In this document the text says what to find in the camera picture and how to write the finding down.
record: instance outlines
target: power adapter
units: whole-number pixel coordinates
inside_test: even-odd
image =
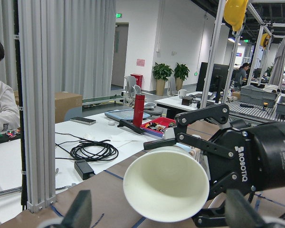
[[[82,180],[89,179],[90,177],[95,175],[94,170],[85,160],[75,161],[74,167]]]

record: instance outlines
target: man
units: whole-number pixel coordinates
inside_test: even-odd
[[[247,78],[246,71],[249,69],[249,63],[244,63],[239,70],[237,71],[235,78],[234,78],[234,86],[241,87],[242,81],[244,78]]]
[[[0,43],[0,61],[4,58],[4,48]],[[19,111],[11,87],[0,81],[0,132],[20,127]]]

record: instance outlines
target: smartphone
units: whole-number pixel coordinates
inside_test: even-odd
[[[79,116],[71,118],[70,121],[79,122],[79,123],[87,124],[87,125],[91,125],[91,124],[94,124],[96,122],[96,120],[83,118],[83,117],[79,117]]]

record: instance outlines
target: tablet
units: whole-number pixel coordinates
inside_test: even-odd
[[[115,110],[115,111],[108,111],[104,113],[105,116],[109,117],[110,119],[120,121],[121,119],[132,121],[134,116],[134,109],[124,109],[124,110]],[[149,114],[143,113],[143,119],[150,117]]]

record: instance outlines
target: black box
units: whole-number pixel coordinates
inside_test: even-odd
[[[182,104],[182,105],[187,105],[187,106],[189,106],[190,104],[192,104],[193,99],[194,99],[193,96],[185,96],[185,97],[182,99],[181,104]]]

